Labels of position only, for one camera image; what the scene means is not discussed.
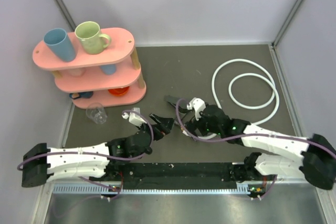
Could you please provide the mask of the black faucet mixer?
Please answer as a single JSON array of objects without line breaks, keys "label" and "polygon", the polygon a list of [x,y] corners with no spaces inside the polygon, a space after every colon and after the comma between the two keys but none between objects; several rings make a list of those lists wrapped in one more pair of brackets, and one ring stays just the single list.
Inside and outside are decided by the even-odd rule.
[{"label": "black faucet mixer", "polygon": [[179,121],[177,119],[177,116],[179,116],[180,120],[183,121],[183,119],[191,113],[191,110],[189,110],[187,108],[188,106],[188,103],[191,101],[191,99],[187,99],[187,100],[183,100],[183,101],[180,101],[178,106],[176,106],[177,102],[180,100],[181,98],[179,97],[174,97],[172,95],[165,95],[164,96],[164,101],[171,105],[173,107],[173,109],[176,109],[176,107],[178,107],[178,113],[177,115],[174,115],[173,117],[170,117],[170,118],[166,118],[165,119],[165,122],[168,126],[178,126],[180,128],[181,131],[183,131],[181,125],[179,124]]}]

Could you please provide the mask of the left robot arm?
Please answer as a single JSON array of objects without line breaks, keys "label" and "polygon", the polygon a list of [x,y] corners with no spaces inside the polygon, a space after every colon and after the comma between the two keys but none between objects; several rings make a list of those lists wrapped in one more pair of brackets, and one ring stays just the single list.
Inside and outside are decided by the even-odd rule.
[{"label": "left robot arm", "polygon": [[17,167],[22,173],[21,186],[32,188],[74,177],[85,177],[94,183],[105,178],[114,180],[119,174],[118,166],[152,154],[152,143],[168,135],[175,121],[150,114],[153,120],[150,123],[137,109],[123,111],[122,117],[138,129],[136,133],[86,147],[48,148],[46,143],[35,145]]}]

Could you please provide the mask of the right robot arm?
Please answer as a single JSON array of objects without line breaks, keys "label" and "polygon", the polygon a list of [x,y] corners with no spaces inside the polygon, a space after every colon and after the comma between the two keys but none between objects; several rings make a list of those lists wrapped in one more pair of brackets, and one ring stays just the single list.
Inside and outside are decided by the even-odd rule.
[{"label": "right robot arm", "polygon": [[200,99],[189,102],[186,108],[195,114],[181,125],[185,135],[204,142],[227,142],[262,151],[244,160],[249,179],[267,175],[304,178],[317,188],[332,190],[335,149],[324,136],[297,137],[270,131],[249,121],[231,119],[218,106]]}]

